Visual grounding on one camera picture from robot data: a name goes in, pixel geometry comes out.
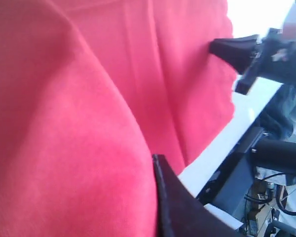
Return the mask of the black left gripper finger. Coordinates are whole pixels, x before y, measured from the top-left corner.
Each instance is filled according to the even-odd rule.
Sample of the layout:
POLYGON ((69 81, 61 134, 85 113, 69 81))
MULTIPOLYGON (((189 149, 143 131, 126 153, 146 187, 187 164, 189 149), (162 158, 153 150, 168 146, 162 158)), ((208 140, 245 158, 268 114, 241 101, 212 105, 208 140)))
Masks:
POLYGON ((164 155, 153 155, 159 237, 239 237, 236 230, 207 211, 171 169, 164 155))

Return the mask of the black left robot arm base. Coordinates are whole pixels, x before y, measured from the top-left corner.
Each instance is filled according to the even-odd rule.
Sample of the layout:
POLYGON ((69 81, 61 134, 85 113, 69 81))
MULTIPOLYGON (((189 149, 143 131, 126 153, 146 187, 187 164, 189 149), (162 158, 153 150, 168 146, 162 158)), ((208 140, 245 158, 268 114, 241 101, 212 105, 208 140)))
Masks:
POLYGON ((296 143, 261 138, 253 147, 252 160, 257 167, 269 170, 296 172, 296 143))

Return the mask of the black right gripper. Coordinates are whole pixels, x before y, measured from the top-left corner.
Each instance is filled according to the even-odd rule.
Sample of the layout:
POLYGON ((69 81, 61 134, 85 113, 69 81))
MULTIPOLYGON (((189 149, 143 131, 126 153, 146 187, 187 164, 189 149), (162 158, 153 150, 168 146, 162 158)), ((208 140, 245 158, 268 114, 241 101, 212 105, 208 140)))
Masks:
POLYGON ((242 74, 236 84, 237 93, 248 94, 259 77, 296 88, 296 41, 283 40, 281 36, 279 29, 269 29, 259 50, 259 35, 214 39, 209 52, 242 74))

